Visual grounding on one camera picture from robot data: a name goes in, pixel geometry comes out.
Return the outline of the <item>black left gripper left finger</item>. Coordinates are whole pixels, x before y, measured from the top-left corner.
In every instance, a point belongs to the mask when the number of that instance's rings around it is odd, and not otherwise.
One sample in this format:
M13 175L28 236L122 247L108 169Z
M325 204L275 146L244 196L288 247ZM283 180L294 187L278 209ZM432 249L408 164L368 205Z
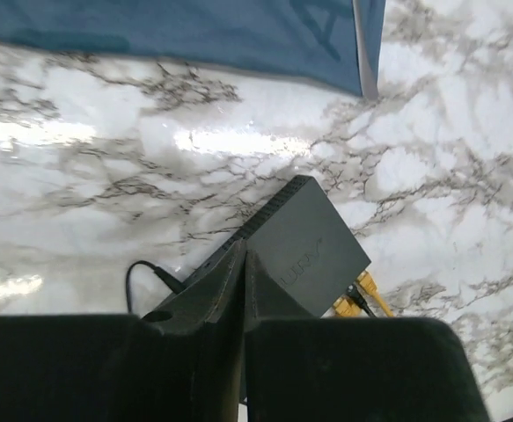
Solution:
M244 245L144 317L0 316L0 421L232 421Z

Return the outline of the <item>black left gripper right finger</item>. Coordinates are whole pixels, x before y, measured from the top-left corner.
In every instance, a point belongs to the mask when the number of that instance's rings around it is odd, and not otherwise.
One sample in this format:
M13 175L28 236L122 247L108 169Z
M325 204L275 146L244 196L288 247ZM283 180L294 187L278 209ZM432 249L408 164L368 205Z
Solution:
M252 421L486 421L453 329L426 317L305 316L246 255Z

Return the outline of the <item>black network switch box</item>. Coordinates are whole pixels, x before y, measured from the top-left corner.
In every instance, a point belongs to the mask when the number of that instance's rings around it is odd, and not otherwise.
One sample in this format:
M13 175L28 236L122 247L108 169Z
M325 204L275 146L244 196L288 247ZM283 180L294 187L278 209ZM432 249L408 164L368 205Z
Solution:
M242 240L260 259L279 290L321 317L370 258L319 182L297 175L221 244L185 280L202 280L232 245Z

